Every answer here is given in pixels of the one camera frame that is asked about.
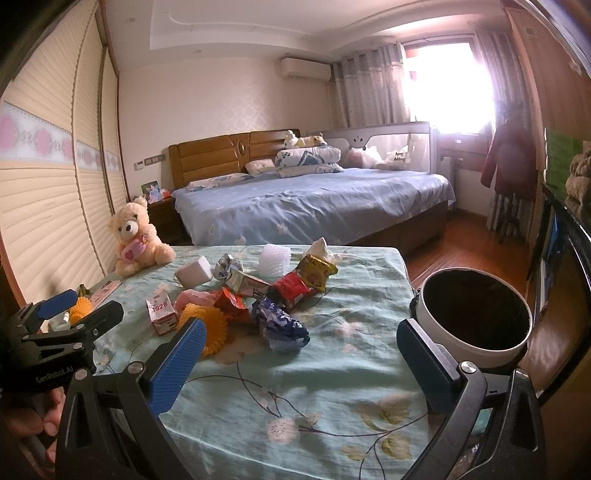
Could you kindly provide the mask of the person's left hand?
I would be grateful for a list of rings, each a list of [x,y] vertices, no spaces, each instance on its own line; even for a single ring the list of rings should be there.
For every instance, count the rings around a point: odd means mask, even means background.
[[[42,408],[41,413],[33,407],[31,400],[3,405],[1,407],[1,449],[10,453],[17,450],[23,452],[21,445],[24,439],[41,434],[47,435],[52,443],[45,448],[43,460],[39,462],[33,455],[29,463],[37,464],[44,469],[52,469],[55,466],[56,436],[65,399],[64,389],[58,387],[37,397]]]

